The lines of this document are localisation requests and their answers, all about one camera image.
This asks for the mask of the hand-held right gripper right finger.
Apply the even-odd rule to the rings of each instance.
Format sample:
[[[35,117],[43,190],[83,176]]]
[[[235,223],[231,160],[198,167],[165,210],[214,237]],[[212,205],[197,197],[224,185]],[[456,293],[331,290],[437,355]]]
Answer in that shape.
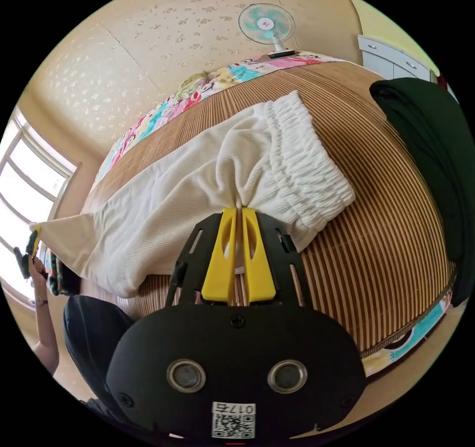
[[[256,211],[251,208],[243,208],[241,215],[247,302],[270,302],[276,296],[276,289]]]

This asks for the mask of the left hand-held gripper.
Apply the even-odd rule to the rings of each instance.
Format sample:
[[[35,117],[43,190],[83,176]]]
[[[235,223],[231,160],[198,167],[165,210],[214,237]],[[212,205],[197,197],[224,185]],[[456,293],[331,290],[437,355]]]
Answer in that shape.
[[[13,253],[24,280],[27,280],[31,277],[29,272],[29,261],[33,260],[37,254],[40,243],[40,233],[41,227],[38,225],[32,230],[32,233],[29,237],[29,247],[26,249],[24,254],[21,253],[20,248],[13,248]]]

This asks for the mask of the person's left hand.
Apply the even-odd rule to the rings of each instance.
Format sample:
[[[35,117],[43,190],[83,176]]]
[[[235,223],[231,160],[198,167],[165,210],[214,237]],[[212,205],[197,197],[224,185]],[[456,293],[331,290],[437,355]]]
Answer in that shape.
[[[28,260],[29,272],[33,282],[35,300],[37,304],[48,301],[47,278],[48,274],[43,263],[37,258],[33,257]]]

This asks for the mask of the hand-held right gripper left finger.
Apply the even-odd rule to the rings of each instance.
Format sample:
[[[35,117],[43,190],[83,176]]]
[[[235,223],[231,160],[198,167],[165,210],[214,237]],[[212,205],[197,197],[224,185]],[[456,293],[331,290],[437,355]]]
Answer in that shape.
[[[215,243],[201,289],[206,303],[230,303],[234,289],[237,208],[226,208],[220,215]]]

